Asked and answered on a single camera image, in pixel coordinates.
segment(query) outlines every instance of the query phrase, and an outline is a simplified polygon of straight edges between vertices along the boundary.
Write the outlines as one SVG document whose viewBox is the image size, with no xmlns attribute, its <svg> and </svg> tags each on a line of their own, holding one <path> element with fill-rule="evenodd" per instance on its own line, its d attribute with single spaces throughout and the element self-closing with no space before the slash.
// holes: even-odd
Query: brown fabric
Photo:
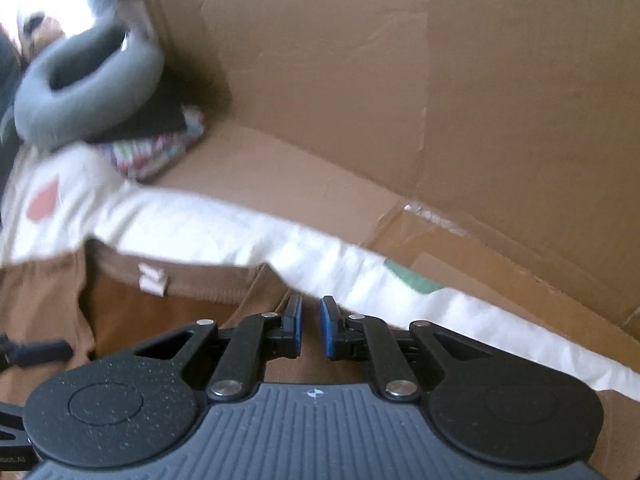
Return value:
<svg viewBox="0 0 640 480">
<path fill-rule="evenodd" d="M 167 273 L 164 298 L 139 290 L 140 263 Z M 228 327 L 251 314 L 281 312 L 290 294 L 267 265 L 185 266 L 125 256 L 90 240 L 73 254 L 0 269 L 0 323 L 11 338 L 23 342 L 66 339 L 76 352 L 68 364 L 73 367 L 87 362 L 91 353 L 108 354 L 204 317 Z M 364 379 L 359 365 L 324 357 L 317 304 L 305 299 L 302 355 L 269 362 L 265 380 L 322 384 Z M 38 384 L 65 368 L 52 364 L 5 371 L 0 400 L 23 404 Z M 610 480 L 636 480 L 640 460 L 621 457 L 636 455 L 640 403 L 616 392 L 599 395 L 606 417 L 591 465 Z"/>
<path fill-rule="evenodd" d="M 84 269 L 82 251 L 0 269 L 0 330 L 24 343 L 66 339 L 76 350 L 68 365 L 84 364 L 94 346 L 91 328 L 78 310 Z M 38 384 L 65 368 L 60 363 L 10 368 L 0 374 L 0 400 L 24 404 Z"/>
</svg>

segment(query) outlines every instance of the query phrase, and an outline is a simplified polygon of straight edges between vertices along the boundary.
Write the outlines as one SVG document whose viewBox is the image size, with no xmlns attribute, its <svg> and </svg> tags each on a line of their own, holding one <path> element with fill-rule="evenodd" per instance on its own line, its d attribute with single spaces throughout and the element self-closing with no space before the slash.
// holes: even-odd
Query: metal rivet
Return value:
<svg viewBox="0 0 640 480">
<path fill-rule="evenodd" d="M 242 391 L 242 383 L 231 380 L 218 381 L 211 385 L 211 393 L 219 397 L 230 397 Z"/>
<path fill-rule="evenodd" d="M 411 381 L 401 379 L 387 383 L 385 390 L 394 397 L 408 397 L 418 391 L 418 386 Z"/>
</svg>

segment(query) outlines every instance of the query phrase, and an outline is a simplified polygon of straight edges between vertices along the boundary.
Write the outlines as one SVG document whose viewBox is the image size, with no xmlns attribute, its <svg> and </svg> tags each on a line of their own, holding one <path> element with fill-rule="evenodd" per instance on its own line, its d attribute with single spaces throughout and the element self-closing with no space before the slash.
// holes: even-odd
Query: corrugated cardboard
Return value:
<svg viewBox="0 0 640 480">
<path fill-rule="evenodd" d="M 242 124 L 423 200 L 640 336 L 640 0 L 149 7 Z"/>
<path fill-rule="evenodd" d="M 393 208 L 366 246 L 640 372 L 636 339 L 469 235 L 438 225 L 430 219 L 433 214 L 416 214 L 416 209 Z"/>
<path fill-rule="evenodd" d="M 353 244 L 366 241 L 400 197 L 273 136 L 226 118 L 155 184 L 300 222 Z"/>
<path fill-rule="evenodd" d="M 233 117 L 162 184 L 354 242 L 419 200 L 454 224 L 392 208 L 369 247 L 640 371 L 640 0 L 145 1 Z M 602 395 L 592 463 L 634 480 Z"/>
</svg>

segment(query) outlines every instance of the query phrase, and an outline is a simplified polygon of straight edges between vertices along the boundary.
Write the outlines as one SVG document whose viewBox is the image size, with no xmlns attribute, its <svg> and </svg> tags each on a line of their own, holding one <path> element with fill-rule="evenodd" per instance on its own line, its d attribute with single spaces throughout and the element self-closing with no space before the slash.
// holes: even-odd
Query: plush toy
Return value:
<svg viewBox="0 0 640 480">
<path fill-rule="evenodd" d="M 100 21 L 33 60 L 15 96 L 13 129 L 48 151 L 84 140 L 125 176 L 148 180 L 204 132 L 202 115 L 181 104 L 163 69 L 157 44 Z"/>
<path fill-rule="evenodd" d="M 65 37 L 60 22 L 44 12 L 31 14 L 22 26 L 18 27 L 18 37 L 22 58 L 31 62 L 51 43 Z"/>
<path fill-rule="evenodd" d="M 28 68 L 15 96 L 23 140 L 56 150 L 93 140 L 133 116 L 151 98 L 164 69 L 156 44 L 113 22 L 57 41 Z"/>
</svg>

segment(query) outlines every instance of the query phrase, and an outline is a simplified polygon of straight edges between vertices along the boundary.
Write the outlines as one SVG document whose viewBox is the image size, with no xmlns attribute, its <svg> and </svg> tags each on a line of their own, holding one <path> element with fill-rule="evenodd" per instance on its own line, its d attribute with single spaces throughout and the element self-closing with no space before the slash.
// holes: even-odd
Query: white sheet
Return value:
<svg viewBox="0 0 640 480">
<path fill-rule="evenodd" d="M 60 180 L 58 206 L 26 218 L 37 193 Z M 55 155 L 21 152 L 2 200 L 1 261 L 60 254 L 97 237 L 127 253 L 237 266 L 269 262 L 294 288 L 332 295 L 350 310 L 407 327 L 428 319 L 585 381 L 640 400 L 640 375 L 548 330 L 461 292 L 419 294 L 382 256 L 338 238 L 240 206 L 125 181 L 88 146 Z"/>
</svg>

